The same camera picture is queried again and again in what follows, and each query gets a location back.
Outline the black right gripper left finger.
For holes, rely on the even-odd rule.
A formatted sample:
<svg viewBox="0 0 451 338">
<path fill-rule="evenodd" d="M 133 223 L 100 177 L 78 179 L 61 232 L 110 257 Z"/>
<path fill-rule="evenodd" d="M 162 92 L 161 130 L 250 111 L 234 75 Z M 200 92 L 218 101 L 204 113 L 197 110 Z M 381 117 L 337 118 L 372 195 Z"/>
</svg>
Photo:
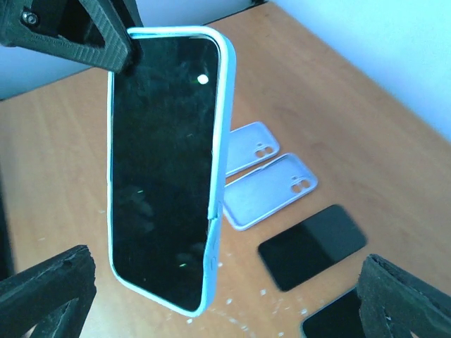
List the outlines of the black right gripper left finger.
<svg viewBox="0 0 451 338">
<path fill-rule="evenodd" d="M 1 282 L 1 336 L 79 337 L 97 293 L 95 263 L 77 245 Z"/>
</svg>

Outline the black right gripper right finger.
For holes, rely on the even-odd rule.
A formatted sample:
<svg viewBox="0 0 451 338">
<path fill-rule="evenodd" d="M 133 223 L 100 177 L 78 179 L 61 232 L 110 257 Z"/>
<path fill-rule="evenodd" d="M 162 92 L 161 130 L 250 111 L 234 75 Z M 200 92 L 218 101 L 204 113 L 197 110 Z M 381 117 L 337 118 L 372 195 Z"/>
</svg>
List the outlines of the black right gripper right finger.
<svg viewBox="0 0 451 338">
<path fill-rule="evenodd" d="M 366 337 L 449 337 L 450 296 L 377 254 L 357 283 Z"/>
</svg>

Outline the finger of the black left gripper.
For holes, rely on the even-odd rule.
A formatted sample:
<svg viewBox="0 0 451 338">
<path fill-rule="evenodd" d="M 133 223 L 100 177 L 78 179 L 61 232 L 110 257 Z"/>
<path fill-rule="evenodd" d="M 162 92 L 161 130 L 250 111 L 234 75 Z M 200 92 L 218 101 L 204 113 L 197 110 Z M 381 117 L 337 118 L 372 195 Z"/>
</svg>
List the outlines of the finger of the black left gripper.
<svg viewBox="0 0 451 338">
<path fill-rule="evenodd" d="M 120 73 L 135 47 L 111 0 L 4 0 L 1 45 Z"/>
<path fill-rule="evenodd" d="M 116 0 L 116 11 L 125 28 L 143 26 L 136 0 Z"/>
</svg>

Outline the phone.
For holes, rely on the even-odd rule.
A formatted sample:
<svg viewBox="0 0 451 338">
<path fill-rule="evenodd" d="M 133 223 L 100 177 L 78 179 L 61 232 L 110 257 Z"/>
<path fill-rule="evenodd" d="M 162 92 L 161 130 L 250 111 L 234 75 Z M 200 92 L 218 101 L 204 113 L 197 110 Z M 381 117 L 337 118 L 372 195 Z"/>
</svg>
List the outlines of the phone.
<svg viewBox="0 0 451 338">
<path fill-rule="evenodd" d="M 365 338 L 359 317 L 361 300 L 356 287 L 306 317 L 300 325 L 306 338 Z"/>
<path fill-rule="evenodd" d="M 132 27 L 132 65 L 109 73 L 109 264 L 125 287 L 181 315 L 215 295 L 236 74 L 207 26 Z"/>
</svg>

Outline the black smartphone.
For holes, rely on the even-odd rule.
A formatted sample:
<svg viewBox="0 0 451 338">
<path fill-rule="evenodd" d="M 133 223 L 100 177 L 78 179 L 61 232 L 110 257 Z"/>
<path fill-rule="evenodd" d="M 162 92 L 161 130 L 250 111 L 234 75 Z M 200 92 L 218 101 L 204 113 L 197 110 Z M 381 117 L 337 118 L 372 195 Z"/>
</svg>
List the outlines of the black smartphone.
<svg viewBox="0 0 451 338">
<path fill-rule="evenodd" d="M 333 204 L 260 243 L 258 253 L 277 288 L 288 292 L 366 244 L 350 214 Z"/>
</svg>

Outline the lavender phone case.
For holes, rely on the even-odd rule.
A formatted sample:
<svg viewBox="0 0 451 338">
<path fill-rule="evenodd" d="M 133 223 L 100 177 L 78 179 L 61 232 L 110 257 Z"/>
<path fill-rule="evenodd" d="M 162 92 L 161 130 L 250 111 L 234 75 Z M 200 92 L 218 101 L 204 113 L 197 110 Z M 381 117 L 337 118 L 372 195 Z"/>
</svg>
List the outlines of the lavender phone case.
<svg viewBox="0 0 451 338">
<path fill-rule="evenodd" d="M 279 150 L 278 141 L 261 121 L 231 131 L 226 177 L 274 157 Z"/>
<path fill-rule="evenodd" d="M 317 176 L 293 153 L 286 153 L 225 186 L 223 212 L 244 231 L 312 192 Z"/>
</svg>

